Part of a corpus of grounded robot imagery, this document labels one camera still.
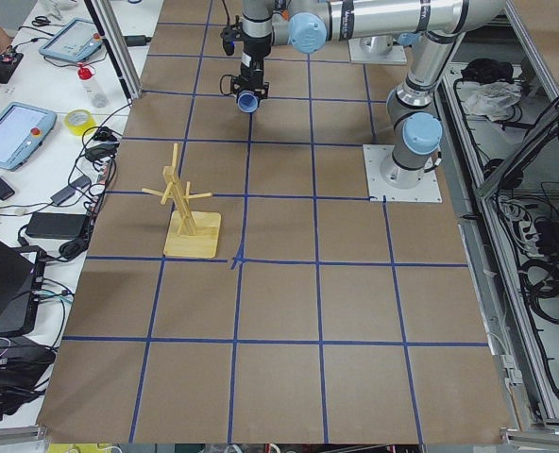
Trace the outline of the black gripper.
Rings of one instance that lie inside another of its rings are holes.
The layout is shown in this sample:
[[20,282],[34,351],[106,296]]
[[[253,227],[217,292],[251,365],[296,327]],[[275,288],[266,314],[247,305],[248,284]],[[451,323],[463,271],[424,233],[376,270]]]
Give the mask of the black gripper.
[[242,92],[252,92],[258,99],[266,99],[268,89],[269,83],[264,81],[264,58],[252,57],[244,51],[240,74],[231,77],[230,93],[239,95]]

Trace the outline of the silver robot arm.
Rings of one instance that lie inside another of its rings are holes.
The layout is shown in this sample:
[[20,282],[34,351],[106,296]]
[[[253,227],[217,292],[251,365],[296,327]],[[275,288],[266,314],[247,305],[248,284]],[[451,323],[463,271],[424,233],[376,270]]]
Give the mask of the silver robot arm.
[[268,95],[264,60],[272,47],[291,45],[302,54],[326,42],[418,33],[414,60],[396,88],[397,100],[410,109],[427,107],[464,34],[494,19],[502,1],[244,1],[242,13],[221,32],[232,55],[243,45],[240,73],[230,79],[231,95],[249,99],[255,110]]
[[410,190],[425,174],[425,164],[441,141],[443,128],[428,111],[436,87],[457,50],[468,14],[467,1],[420,1],[414,60],[405,81],[389,94],[387,112],[396,145],[381,164],[381,176],[391,186]]

